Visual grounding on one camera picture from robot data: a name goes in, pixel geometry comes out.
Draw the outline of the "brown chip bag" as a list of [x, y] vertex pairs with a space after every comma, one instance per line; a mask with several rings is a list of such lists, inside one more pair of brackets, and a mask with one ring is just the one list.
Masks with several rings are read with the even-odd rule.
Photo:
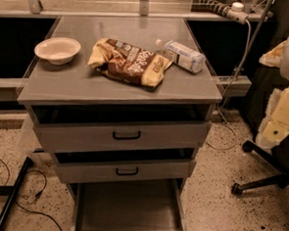
[[93, 46], [88, 65], [110, 79], [156, 88], [171, 61], [149, 50], [105, 37]]

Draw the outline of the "grey drawer cabinet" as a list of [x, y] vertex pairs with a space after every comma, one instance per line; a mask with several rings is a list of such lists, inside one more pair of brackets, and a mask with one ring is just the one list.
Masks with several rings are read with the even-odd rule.
[[72, 194], [71, 231], [186, 231], [180, 192], [221, 99], [209, 70], [172, 65], [154, 88], [87, 64], [103, 37], [147, 52], [157, 39], [194, 47], [185, 20], [65, 16], [53, 33], [82, 49], [64, 66], [38, 61], [18, 100]]

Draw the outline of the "grey middle drawer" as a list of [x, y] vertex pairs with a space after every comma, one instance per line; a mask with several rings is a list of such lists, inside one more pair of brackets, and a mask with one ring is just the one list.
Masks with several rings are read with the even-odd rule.
[[63, 183], [188, 178], [196, 165], [195, 148], [65, 152], [54, 154]]

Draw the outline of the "grey drawer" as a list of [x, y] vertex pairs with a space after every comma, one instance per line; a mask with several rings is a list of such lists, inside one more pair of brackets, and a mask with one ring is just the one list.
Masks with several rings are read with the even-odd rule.
[[65, 152], [54, 154], [63, 183], [188, 178], [196, 165], [195, 148]]
[[71, 231], [186, 231], [174, 180], [83, 183]]
[[55, 153], [196, 148], [204, 144], [213, 106], [34, 106], [44, 150]]

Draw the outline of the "grey top drawer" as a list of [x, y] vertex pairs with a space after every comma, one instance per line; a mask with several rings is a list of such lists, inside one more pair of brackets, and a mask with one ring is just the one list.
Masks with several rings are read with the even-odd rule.
[[44, 150], [55, 153], [196, 148], [204, 144], [213, 106], [34, 106]]

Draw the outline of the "grey bottom drawer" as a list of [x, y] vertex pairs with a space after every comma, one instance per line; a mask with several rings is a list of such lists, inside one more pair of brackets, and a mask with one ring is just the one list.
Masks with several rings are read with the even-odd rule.
[[186, 231], [174, 180], [83, 183], [71, 231]]

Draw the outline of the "clear plastic water bottle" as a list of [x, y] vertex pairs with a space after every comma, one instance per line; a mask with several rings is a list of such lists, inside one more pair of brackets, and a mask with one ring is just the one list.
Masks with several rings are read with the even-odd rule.
[[191, 73], [197, 73], [203, 69], [206, 61], [205, 56], [196, 50], [188, 48], [186, 45], [176, 41], [157, 39], [156, 46], [160, 48], [162, 53], [173, 63]]

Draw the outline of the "white bowl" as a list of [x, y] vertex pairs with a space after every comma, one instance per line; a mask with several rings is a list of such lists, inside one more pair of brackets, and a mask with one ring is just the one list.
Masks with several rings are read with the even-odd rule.
[[81, 45], [72, 38], [53, 37], [41, 41], [33, 49], [34, 54], [52, 65], [65, 65], [79, 52]]

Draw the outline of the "white power strip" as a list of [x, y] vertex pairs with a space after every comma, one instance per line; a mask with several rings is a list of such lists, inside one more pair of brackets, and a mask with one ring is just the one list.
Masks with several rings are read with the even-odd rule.
[[247, 22], [248, 14], [243, 11], [244, 5], [242, 3], [233, 2], [231, 5], [222, 4], [217, 0], [199, 0], [200, 5], [221, 17], [244, 24]]

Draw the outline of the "black office chair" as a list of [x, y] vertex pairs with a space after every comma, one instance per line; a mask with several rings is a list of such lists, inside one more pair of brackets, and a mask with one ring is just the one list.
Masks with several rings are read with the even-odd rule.
[[289, 135], [265, 150], [245, 140], [228, 195], [230, 221], [243, 231], [289, 231]]

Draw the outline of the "black floor stand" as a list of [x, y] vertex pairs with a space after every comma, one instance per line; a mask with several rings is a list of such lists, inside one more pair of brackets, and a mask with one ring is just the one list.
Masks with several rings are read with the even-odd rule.
[[16, 181], [13, 186], [0, 186], [0, 196], [7, 197], [6, 203], [0, 212], [0, 231], [4, 230], [4, 226], [9, 217], [11, 208], [14, 205], [15, 198], [20, 192], [21, 186], [24, 182], [24, 177], [27, 175], [28, 170], [32, 167], [33, 161], [31, 158], [26, 158], [24, 160], [23, 166], [20, 170], [19, 175], [16, 178]]

